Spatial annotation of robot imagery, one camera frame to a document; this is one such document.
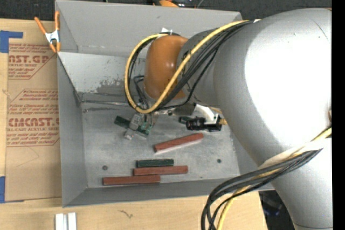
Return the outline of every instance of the robotic arm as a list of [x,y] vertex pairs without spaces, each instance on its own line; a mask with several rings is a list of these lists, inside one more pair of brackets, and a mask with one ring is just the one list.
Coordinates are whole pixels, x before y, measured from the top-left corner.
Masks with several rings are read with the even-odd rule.
[[[179,38],[170,59],[165,59],[166,72],[160,69],[158,74],[170,79],[179,61],[210,32],[187,41]],[[215,56],[205,61],[210,62],[207,70],[199,68],[182,91],[189,95],[202,75],[189,101],[219,108],[236,138],[261,165],[330,125],[331,35],[332,12],[327,9],[284,12],[248,24],[222,42]],[[154,49],[152,43],[147,63],[160,55],[152,54]],[[164,83],[146,74],[144,88],[154,99],[150,90]],[[173,101],[181,103],[183,97]],[[272,183],[296,230],[333,229],[331,141],[309,163]]]

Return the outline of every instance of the cardboard box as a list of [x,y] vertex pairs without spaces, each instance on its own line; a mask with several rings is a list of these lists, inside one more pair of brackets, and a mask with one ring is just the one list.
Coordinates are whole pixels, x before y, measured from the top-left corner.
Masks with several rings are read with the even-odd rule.
[[[48,32],[54,29],[53,22],[43,24]],[[0,30],[23,36],[9,38],[8,54],[2,53],[1,71],[8,75],[8,85],[2,81],[2,97],[7,98],[2,111],[8,113],[1,120],[6,122],[5,200],[59,197],[57,57],[33,20],[1,19]]]

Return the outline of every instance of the yellow cable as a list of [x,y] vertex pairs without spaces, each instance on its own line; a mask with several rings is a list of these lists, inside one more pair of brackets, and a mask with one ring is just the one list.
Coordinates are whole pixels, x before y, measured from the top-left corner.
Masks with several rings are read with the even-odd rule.
[[125,70],[125,92],[126,92],[126,96],[128,99],[128,102],[130,103],[130,105],[139,113],[143,113],[143,114],[147,114],[147,113],[151,113],[153,112],[160,104],[161,102],[164,100],[164,98],[167,96],[168,91],[170,90],[170,88],[174,85],[175,81],[177,80],[178,75],[182,72],[184,66],[186,65],[186,63],[190,60],[190,58],[195,54],[195,52],[197,52],[209,39],[211,39],[212,37],[214,37],[215,35],[219,34],[220,32],[229,29],[237,24],[240,24],[242,22],[246,22],[248,20],[241,20],[241,21],[237,21],[237,22],[232,22],[229,24],[226,24],[216,30],[214,30],[213,32],[211,32],[210,34],[208,34],[204,39],[202,39],[191,51],[190,53],[183,59],[183,61],[181,62],[180,66],[178,67],[178,69],[176,70],[174,76],[172,76],[171,80],[169,81],[168,85],[165,87],[163,93],[161,94],[161,96],[158,98],[158,100],[153,104],[152,107],[150,107],[149,109],[141,109],[140,107],[137,106],[137,104],[134,102],[130,92],[129,92],[129,88],[128,88],[128,71],[129,71],[129,65],[130,65],[130,61],[132,60],[133,55],[135,54],[135,52],[137,51],[137,49],[145,42],[153,39],[153,38],[157,38],[159,36],[163,36],[163,35],[167,35],[167,34],[154,34],[152,36],[147,37],[146,39],[142,40],[132,51],[132,53],[130,54],[128,60],[127,60],[127,64],[126,64],[126,70]]
[[[317,135],[312,141],[316,141],[316,140],[321,140],[321,139],[325,139],[327,138],[328,136],[330,136],[332,134],[332,127],[326,129],[325,131],[323,131],[321,134]],[[300,155],[301,152],[296,152],[294,153],[293,155],[289,156],[286,160],[290,159],[290,158],[293,158],[297,155]],[[256,179],[256,178],[260,178],[260,177],[264,177],[264,176],[268,176],[268,175],[271,175],[273,173],[275,173],[276,171],[278,171],[279,169],[275,169],[275,170],[272,170],[272,171],[269,171],[269,172],[265,172],[265,173],[262,173],[256,177],[253,177],[253,179]],[[237,189],[234,194],[238,194],[238,193],[242,193],[243,191],[247,190],[250,186],[247,186],[247,187],[242,187],[240,189]],[[218,221],[218,225],[217,225],[217,230],[222,230],[223,228],[223,225],[224,225],[224,221],[225,221],[225,217],[226,217],[226,214],[227,212],[229,211],[231,205],[233,204],[234,202],[234,198],[230,199],[226,204],[225,204],[225,207],[224,209],[222,210],[222,213],[220,214],[220,217],[219,217],[219,221]]]

